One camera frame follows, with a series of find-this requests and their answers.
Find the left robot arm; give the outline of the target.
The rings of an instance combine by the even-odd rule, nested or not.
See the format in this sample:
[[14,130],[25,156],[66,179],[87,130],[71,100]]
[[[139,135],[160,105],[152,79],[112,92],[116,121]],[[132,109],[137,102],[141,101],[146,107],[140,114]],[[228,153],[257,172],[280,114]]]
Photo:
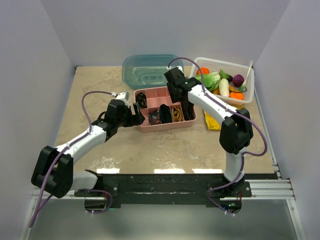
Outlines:
[[124,100],[113,99],[89,128],[57,147],[44,147],[35,165],[31,183],[56,198],[64,197],[71,190],[86,190],[99,196],[104,184],[97,173],[88,170],[74,173],[74,164],[96,146],[113,137],[120,127],[139,126],[145,120],[139,105],[129,106]]

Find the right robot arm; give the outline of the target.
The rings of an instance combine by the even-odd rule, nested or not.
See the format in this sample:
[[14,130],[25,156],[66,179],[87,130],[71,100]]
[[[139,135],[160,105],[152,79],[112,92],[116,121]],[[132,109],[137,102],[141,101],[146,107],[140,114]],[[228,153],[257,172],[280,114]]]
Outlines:
[[219,143],[225,150],[226,169],[222,186],[213,186],[209,191],[223,189],[227,196],[235,196],[241,190],[240,184],[244,177],[244,153],[253,138],[252,126],[245,119],[250,118],[249,111],[238,110],[223,102],[196,78],[186,78],[178,67],[168,67],[164,76],[173,103],[179,102],[187,114],[191,113],[196,105],[220,125]]

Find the maroon blue-flowered tie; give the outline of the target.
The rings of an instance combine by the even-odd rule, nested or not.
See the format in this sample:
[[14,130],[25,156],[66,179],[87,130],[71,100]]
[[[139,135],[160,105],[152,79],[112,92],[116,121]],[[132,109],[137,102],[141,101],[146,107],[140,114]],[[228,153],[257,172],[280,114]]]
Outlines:
[[185,121],[191,121],[195,119],[193,103],[189,101],[184,101],[181,103],[181,108],[182,108],[183,117]]

